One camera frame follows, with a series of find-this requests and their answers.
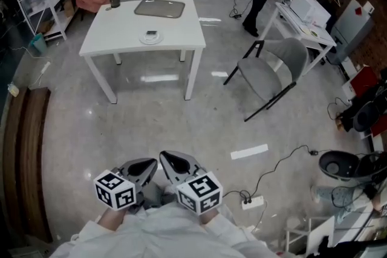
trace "white sleeve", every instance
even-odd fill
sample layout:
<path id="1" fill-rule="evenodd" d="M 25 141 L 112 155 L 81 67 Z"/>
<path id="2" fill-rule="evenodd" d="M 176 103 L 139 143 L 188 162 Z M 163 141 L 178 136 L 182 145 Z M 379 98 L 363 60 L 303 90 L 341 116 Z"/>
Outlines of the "white sleeve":
<path id="1" fill-rule="evenodd" d="M 235 226 L 222 214 L 216 215 L 203 227 L 220 242 L 239 251 L 246 258 L 278 258 L 267 248 L 265 242 L 257 240 L 246 228 Z"/>
<path id="2" fill-rule="evenodd" d="M 70 256 L 70 251 L 77 244 L 109 233 L 113 233 L 113 231 L 103 228 L 96 222 L 88 221 L 79 234 L 73 235 L 70 242 L 59 246 L 50 258 L 67 258 Z"/>

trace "hand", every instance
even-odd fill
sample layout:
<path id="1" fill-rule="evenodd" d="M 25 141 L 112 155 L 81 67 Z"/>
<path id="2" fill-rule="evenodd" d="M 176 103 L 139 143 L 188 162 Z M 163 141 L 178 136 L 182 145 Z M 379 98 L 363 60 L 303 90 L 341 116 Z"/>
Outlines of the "hand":
<path id="1" fill-rule="evenodd" d="M 381 212 L 382 211 L 382 205 L 380 204 L 380 194 L 378 193 L 372 200 L 371 200 L 372 206 L 374 207 L 375 211 Z"/>
<path id="2" fill-rule="evenodd" d="M 202 224 L 208 224 L 216 215 L 218 215 L 219 212 L 217 209 L 213 208 L 212 210 L 209 210 L 202 215 L 199 216 L 200 221 Z"/>
<path id="3" fill-rule="evenodd" d="M 129 207 L 123 208 L 119 211 L 114 211 L 111 208 L 107 208 L 101 219 L 98 221 L 98 224 L 108 230 L 116 231 L 122 224 L 123 218 L 125 217 L 125 214 L 128 210 Z"/>

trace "blue bucket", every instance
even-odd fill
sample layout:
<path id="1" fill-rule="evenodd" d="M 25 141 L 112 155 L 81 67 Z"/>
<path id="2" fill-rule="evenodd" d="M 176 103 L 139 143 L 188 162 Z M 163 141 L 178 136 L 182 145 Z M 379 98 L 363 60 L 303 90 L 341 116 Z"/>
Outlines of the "blue bucket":
<path id="1" fill-rule="evenodd" d="M 31 41 L 31 45 L 40 53 L 47 51 L 47 44 L 44 41 L 43 34 L 38 33 Z"/>

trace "white shirt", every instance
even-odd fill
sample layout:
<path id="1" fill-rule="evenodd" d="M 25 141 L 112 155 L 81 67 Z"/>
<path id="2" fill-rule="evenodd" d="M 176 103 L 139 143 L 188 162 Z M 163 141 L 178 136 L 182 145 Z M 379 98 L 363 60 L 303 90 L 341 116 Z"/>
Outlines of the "white shirt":
<path id="1" fill-rule="evenodd" d="M 89 221 L 51 258 L 278 258 L 218 214 L 207 225 L 176 203 L 126 215 L 117 231 Z"/>

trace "gray chair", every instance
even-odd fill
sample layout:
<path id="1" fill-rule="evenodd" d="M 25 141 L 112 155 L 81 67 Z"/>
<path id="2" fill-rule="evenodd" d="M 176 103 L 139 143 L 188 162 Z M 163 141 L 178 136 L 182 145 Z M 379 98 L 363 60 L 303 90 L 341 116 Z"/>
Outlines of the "gray chair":
<path id="1" fill-rule="evenodd" d="M 259 58 L 263 47 L 265 47 L 266 51 L 281 59 L 289 68 L 291 72 L 291 83 L 284 89 L 282 89 L 281 81 L 276 72 L 266 61 Z M 255 48 L 258 49 L 255 57 L 248 57 Z M 263 107 L 244 120 L 248 121 L 263 109 L 269 110 L 289 90 L 295 87 L 307 62 L 308 50 L 305 45 L 295 38 L 271 42 L 265 42 L 264 40 L 255 41 L 223 85 L 226 85 L 239 69 L 246 82 L 258 97 L 267 101 Z"/>

